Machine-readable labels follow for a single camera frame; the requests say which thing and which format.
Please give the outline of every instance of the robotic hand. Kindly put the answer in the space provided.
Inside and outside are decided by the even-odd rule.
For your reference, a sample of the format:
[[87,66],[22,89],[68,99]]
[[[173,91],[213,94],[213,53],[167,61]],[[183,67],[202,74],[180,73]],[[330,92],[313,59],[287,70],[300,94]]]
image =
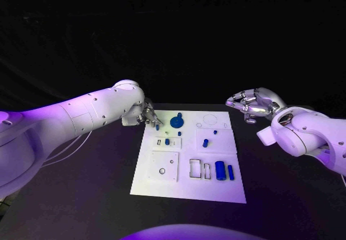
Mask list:
[[225,104],[244,113],[247,123],[255,124],[255,117],[271,121],[271,126],[257,133],[265,146],[278,143],[294,157],[313,156],[346,176],[346,120],[332,119],[298,106],[287,107],[280,96],[264,87],[236,93]]
[[120,118],[124,126],[163,124],[131,80],[42,108],[0,111],[0,198],[30,181],[61,144]]

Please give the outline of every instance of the white board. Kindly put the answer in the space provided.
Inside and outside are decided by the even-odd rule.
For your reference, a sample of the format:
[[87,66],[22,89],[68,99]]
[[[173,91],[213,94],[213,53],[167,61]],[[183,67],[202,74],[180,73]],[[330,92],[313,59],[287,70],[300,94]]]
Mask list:
[[[160,126],[159,131],[150,125],[146,126],[130,194],[245,204],[247,199],[229,113],[167,110],[156,110],[154,112],[164,125]],[[182,113],[183,126],[173,128],[170,126],[170,119],[177,116],[177,113]],[[198,145],[203,144],[205,140],[199,138],[205,136],[210,139],[210,145],[206,148],[202,147],[199,150]],[[180,138],[180,149],[177,147],[170,148],[169,146],[163,146],[163,148],[154,147],[153,143],[161,138]],[[223,143],[229,146],[226,151],[221,150],[221,144]],[[166,173],[160,174],[161,176],[157,175],[157,179],[148,180],[150,169],[153,169],[153,173],[156,174],[160,167],[160,165],[153,167],[150,162],[153,161],[153,152],[177,153],[176,181],[160,180],[160,177]],[[190,178],[190,159],[200,160],[202,179],[199,180]],[[223,181],[216,180],[216,161],[225,162],[226,180]],[[203,180],[205,164],[209,164],[210,167],[210,180]],[[232,165],[234,180],[229,180],[228,165]]]

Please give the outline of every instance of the cable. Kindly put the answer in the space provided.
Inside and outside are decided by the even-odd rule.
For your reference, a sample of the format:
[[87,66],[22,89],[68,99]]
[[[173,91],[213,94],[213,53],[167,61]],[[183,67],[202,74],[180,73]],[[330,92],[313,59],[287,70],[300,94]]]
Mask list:
[[7,204],[6,202],[3,202],[3,201],[0,201],[0,204],[4,204],[4,205],[7,205],[9,207],[12,206],[10,204]]
[[340,175],[340,178],[342,178],[342,181],[343,181],[343,184],[345,184],[345,187],[346,187],[345,176]]
[[72,146],[74,143],[78,141],[78,139],[81,138],[81,136],[74,140],[74,142],[65,147],[65,149],[63,149],[58,154],[55,154],[52,157],[49,157],[49,158],[45,160],[45,162],[49,161],[49,160],[52,160],[53,158],[56,158],[56,157],[71,148],[71,146]]
[[88,140],[91,134],[92,134],[92,131],[89,131],[88,136],[87,136],[84,142],[81,143],[79,147],[76,148],[76,150],[75,150],[75,151],[74,151],[66,157],[63,157],[63,158],[62,158],[61,160],[58,160],[58,161],[53,161],[53,162],[48,163],[46,165],[42,165],[40,168],[43,168],[43,167],[46,167],[46,166],[49,166],[49,165],[52,165],[52,164],[61,162],[62,160],[65,160],[65,159],[66,159],[66,158],[68,158],[68,157],[69,157],[69,156],[78,151],[78,149],[82,147],[82,145],[85,144],[85,142],[87,142],[87,140]]

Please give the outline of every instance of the circular hole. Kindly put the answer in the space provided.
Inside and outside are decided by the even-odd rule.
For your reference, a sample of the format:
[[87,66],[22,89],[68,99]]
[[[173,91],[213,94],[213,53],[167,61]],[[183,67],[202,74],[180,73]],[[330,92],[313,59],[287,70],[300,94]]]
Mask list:
[[10,121],[7,121],[7,120],[1,121],[1,123],[6,124],[6,125],[12,125],[12,124],[13,124],[13,123],[12,123]]

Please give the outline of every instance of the black cable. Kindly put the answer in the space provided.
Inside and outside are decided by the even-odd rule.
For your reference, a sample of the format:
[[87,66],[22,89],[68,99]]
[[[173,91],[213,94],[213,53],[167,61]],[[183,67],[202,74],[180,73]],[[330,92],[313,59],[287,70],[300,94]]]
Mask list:
[[4,204],[4,205],[7,205],[9,207],[12,206],[10,204],[7,204],[6,202],[3,202],[3,201],[0,201],[0,204]]

